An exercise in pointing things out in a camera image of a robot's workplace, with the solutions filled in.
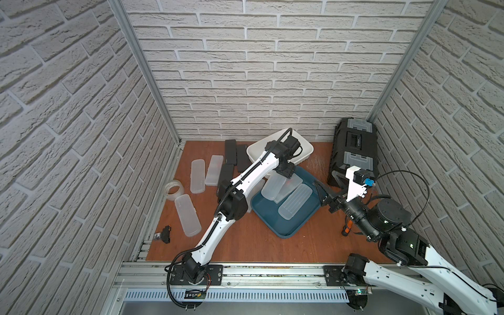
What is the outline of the clear pencil case rounded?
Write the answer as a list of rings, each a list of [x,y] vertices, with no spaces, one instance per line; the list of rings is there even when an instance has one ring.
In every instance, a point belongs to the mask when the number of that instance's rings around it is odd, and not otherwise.
[[[273,201],[282,190],[287,178],[277,172],[274,172],[266,181],[261,190],[262,196],[270,201]]]
[[[291,220],[307,202],[311,194],[311,187],[305,184],[299,185],[279,207],[279,215],[285,220]]]
[[[199,234],[202,227],[190,196],[188,194],[183,194],[176,198],[175,207],[184,234],[187,237],[193,237]]]

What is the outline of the clear pencil case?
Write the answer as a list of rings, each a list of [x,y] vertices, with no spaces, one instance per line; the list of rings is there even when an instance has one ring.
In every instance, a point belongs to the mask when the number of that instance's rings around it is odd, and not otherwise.
[[[193,194],[201,194],[205,191],[206,163],[205,160],[198,159],[191,163],[190,191]]]
[[[212,155],[207,168],[207,174],[205,178],[206,186],[217,186],[219,183],[220,171],[222,169],[224,161],[224,156]]]
[[[300,184],[303,183],[302,178],[297,174],[292,174],[290,179],[287,179],[277,196],[274,198],[275,203],[280,203],[287,198]]]
[[[246,200],[248,203],[248,213],[251,213],[252,211],[252,206],[251,206],[251,201],[252,199],[260,193],[262,190],[263,186],[265,185],[265,179],[261,179],[250,191],[249,195],[247,196]]]

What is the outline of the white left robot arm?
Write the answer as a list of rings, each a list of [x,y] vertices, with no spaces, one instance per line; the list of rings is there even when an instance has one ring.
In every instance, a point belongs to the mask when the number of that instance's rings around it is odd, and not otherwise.
[[[206,275],[206,266],[219,242],[227,230],[246,214],[247,197],[252,188],[271,171],[278,171],[285,177],[292,175],[295,165],[290,160],[294,156],[295,151],[289,149],[264,151],[244,173],[224,187],[214,218],[198,245],[179,254],[181,265],[192,283],[198,283]]]

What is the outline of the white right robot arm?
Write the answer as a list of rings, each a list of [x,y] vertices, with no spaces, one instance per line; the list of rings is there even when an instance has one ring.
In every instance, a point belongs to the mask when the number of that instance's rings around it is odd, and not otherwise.
[[[344,192],[336,193],[320,181],[314,185],[322,206],[329,206],[332,213],[342,210],[384,256],[422,277],[411,278],[352,253],[341,269],[341,285],[381,287],[435,314],[497,314],[503,308],[501,288],[480,285],[456,269],[424,237],[407,228],[410,213],[389,196],[368,209],[360,199],[348,200]]]

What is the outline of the black pencil case far right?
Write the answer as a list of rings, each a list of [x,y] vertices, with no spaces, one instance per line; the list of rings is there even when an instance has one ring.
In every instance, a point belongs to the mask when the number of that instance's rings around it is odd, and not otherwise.
[[[251,165],[251,161],[247,154],[247,146],[245,144],[237,145],[237,170],[243,173]]]

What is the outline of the black pencil case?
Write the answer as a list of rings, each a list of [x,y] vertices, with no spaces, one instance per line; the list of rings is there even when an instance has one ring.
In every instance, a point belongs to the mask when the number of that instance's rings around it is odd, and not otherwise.
[[[245,144],[237,145],[237,170],[243,173],[251,165],[251,161],[247,154],[247,146]]]
[[[233,179],[234,165],[233,164],[223,164],[220,170],[219,182],[217,186],[217,197],[221,200],[230,186],[230,182]]]
[[[237,165],[237,143],[235,139],[224,142],[224,162],[225,164]]]

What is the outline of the black pencil case far left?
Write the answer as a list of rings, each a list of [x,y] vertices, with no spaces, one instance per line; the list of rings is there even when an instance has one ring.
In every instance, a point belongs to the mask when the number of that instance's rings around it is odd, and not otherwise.
[[[224,162],[225,164],[237,165],[237,143],[235,139],[224,142]]]

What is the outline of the black pencil case near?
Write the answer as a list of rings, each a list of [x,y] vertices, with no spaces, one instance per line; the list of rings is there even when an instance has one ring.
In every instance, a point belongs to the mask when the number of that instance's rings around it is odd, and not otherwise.
[[[217,197],[221,200],[230,186],[230,182],[233,179],[234,165],[233,164],[223,164],[220,170],[219,182],[217,186]]]

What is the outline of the teal plastic tray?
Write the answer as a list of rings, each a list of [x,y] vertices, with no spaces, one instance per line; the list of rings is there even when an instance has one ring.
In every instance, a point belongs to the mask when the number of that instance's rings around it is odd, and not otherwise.
[[[299,212],[291,219],[283,219],[279,213],[280,203],[265,199],[258,193],[251,201],[252,210],[277,236],[283,239],[292,237],[321,207],[314,181],[316,178],[301,167],[295,169],[295,174],[302,178],[303,183],[312,189],[312,194]]]

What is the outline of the black plastic toolbox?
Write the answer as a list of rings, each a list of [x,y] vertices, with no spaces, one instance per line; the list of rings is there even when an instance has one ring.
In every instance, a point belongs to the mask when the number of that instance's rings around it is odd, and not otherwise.
[[[328,185],[338,188],[347,185],[346,170],[352,166],[378,177],[377,128],[364,119],[343,118],[334,132]]]

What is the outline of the clear tape roll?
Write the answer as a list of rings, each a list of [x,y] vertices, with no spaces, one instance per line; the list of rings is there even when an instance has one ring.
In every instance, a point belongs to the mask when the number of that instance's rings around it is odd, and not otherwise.
[[[164,185],[163,193],[166,200],[175,201],[185,193],[185,189],[180,181],[174,180]]]

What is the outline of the small black clamp part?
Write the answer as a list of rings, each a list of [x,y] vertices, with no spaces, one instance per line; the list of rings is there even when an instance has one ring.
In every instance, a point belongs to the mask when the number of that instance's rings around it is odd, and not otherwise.
[[[159,240],[164,244],[169,244],[171,242],[171,226],[167,225],[161,232],[156,232],[154,234],[153,240]]]

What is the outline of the orange handled screwdriver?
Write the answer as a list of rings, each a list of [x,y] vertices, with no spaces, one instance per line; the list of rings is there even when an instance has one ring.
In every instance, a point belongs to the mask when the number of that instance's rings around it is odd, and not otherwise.
[[[341,234],[343,236],[348,236],[352,230],[353,222],[351,220],[348,220],[347,218],[345,219],[345,224],[343,226],[343,229],[341,231]]]

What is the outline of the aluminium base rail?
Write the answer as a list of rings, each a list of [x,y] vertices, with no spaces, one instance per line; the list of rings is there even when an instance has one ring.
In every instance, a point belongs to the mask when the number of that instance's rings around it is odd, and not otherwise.
[[[329,263],[220,262],[223,270],[212,276],[211,289],[326,289]],[[166,262],[123,263],[112,287],[167,288]]]

